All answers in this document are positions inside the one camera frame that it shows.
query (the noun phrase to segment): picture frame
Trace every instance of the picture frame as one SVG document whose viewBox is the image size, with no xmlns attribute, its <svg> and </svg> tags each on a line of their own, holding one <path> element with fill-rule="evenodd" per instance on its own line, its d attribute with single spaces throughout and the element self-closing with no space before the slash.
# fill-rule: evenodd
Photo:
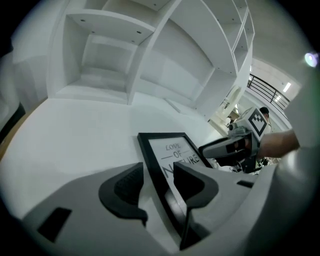
<svg viewBox="0 0 320 256">
<path fill-rule="evenodd" d="M 139 133 L 137 139 L 159 199 L 172 225 L 182 236 L 187 206 L 174 185 L 173 163 L 212 166 L 184 132 Z"/>
</svg>

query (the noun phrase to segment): railing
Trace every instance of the railing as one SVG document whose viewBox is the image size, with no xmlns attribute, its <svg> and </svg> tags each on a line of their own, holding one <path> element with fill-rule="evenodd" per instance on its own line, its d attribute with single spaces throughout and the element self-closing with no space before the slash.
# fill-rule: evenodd
<svg viewBox="0 0 320 256">
<path fill-rule="evenodd" d="M 284 96 L 280 91 L 253 74 L 250 74 L 247 87 L 265 98 L 275 106 L 281 114 L 283 114 L 283 111 L 290 103 L 290 100 L 288 100 L 288 98 L 286 98 L 286 96 Z"/>
</svg>

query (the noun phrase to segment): white tabletop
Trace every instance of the white tabletop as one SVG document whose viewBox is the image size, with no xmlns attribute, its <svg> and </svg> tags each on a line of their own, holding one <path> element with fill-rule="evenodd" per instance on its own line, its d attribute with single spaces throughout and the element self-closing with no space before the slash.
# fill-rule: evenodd
<svg viewBox="0 0 320 256">
<path fill-rule="evenodd" d="M 180 114 L 165 100 L 142 93 L 130 106 L 48 99 L 23 123 L 0 162 L 3 199 L 11 214 L 22 219 L 77 177 L 144 163 L 137 135 L 155 132 L 185 132 L 197 147 L 221 137 L 201 116 Z M 139 207 L 147 211 L 152 236 L 170 252 L 177 251 L 178 235 L 146 168 Z"/>
</svg>

